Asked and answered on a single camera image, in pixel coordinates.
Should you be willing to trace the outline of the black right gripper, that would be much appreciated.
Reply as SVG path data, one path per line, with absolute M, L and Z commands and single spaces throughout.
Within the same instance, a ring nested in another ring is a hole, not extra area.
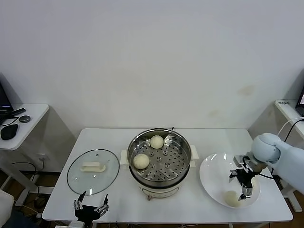
M 252 195 L 252 178 L 255 177 L 256 173 L 253 171 L 246 172 L 242 168 L 237 168 L 230 171 L 229 182 L 232 182 L 234 178 L 237 178 L 238 182 L 242 187 L 242 194 L 239 196 L 238 201 L 245 200 Z

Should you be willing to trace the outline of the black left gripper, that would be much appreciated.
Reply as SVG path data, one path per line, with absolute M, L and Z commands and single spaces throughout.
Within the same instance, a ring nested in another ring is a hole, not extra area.
M 84 191 L 78 199 L 73 202 L 75 216 L 78 221 L 84 222 L 85 224 L 91 224 L 94 220 L 100 219 L 108 211 L 108 194 L 106 194 L 104 202 L 100 207 L 88 205 L 82 206 L 82 201 L 85 195 L 86 191 Z

